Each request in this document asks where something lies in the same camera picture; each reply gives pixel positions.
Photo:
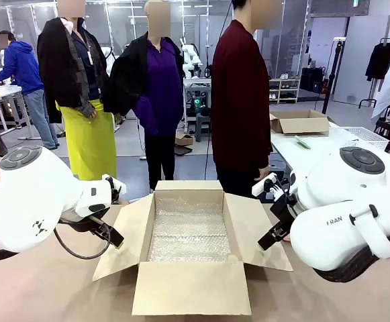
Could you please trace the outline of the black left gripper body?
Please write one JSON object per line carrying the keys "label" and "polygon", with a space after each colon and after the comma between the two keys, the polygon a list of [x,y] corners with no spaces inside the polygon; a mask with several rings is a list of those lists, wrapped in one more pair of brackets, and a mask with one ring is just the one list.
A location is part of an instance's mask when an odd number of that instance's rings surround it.
{"label": "black left gripper body", "polygon": [[87,217],[87,221],[89,224],[89,231],[93,235],[96,235],[101,239],[111,239],[111,230],[108,224],[92,215]]}

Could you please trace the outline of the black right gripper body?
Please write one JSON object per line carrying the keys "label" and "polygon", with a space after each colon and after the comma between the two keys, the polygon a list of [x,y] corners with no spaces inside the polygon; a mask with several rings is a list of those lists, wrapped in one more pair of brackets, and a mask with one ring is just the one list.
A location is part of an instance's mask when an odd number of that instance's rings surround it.
{"label": "black right gripper body", "polygon": [[296,205],[297,199],[294,194],[284,194],[279,197],[271,206],[271,212],[279,220],[276,225],[273,226],[275,231],[289,231],[291,224],[295,220],[295,216],[292,214],[291,209]]}

